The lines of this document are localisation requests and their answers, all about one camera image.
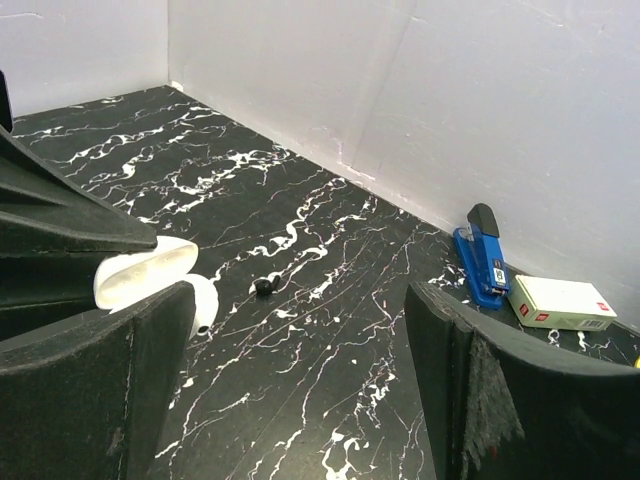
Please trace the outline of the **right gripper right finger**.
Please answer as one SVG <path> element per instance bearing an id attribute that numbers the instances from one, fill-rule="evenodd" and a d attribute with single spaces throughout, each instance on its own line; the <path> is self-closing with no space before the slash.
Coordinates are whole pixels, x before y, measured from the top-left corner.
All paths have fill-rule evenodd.
<path id="1" fill-rule="evenodd" d="M 437 287 L 406 329 L 440 479 L 635 479 L 639 372 L 549 345 Z"/>

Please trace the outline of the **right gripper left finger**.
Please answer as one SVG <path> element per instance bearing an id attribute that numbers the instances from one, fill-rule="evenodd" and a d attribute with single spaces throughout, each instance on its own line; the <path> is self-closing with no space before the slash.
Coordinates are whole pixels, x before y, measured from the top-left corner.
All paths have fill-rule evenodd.
<path id="1" fill-rule="evenodd" d="M 147 478 L 194 315 L 180 281 L 3 341 L 2 478 Z"/>

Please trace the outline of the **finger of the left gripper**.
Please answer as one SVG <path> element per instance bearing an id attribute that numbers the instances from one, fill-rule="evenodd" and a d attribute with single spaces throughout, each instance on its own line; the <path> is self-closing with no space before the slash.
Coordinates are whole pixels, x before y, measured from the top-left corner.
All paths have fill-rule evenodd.
<path id="1" fill-rule="evenodd" d="M 44 255 L 1 260 L 1 338 L 92 310 L 103 254 Z"/>
<path id="2" fill-rule="evenodd" d="M 137 253 L 157 245 L 154 229 L 86 192 L 12 135 L 1 80 L 1 251 Z"/>

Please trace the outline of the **white earbud charging case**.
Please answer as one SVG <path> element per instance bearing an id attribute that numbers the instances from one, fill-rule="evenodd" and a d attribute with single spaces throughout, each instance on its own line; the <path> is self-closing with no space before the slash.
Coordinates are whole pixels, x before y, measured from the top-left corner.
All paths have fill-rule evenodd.
<path id="1" fill-rule="evenodd" d="M 216 319 L 219 297 L 211 280 L 192 272 L 198 255 L 199 247 L 195 243 L 178 237 L 160 236 L 152 251 L 107 258 L 100 263 L 94 276 L 96 306 L 114 313 L 176 282 L 186 281 L 193 286 L 195 293 L 190 335 L 202 336 Z"/>

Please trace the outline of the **black earbud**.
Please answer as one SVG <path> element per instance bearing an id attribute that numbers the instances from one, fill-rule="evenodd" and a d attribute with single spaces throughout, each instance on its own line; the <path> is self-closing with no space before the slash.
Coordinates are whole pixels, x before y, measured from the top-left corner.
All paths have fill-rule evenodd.
<path id="1" fill-rule="evenodd" d="M 278 290 L 280 281 L 280 275 L 256 279 L 252 283 L 249 292 L 255 294 L 257 297 L 269 297 Z"/>

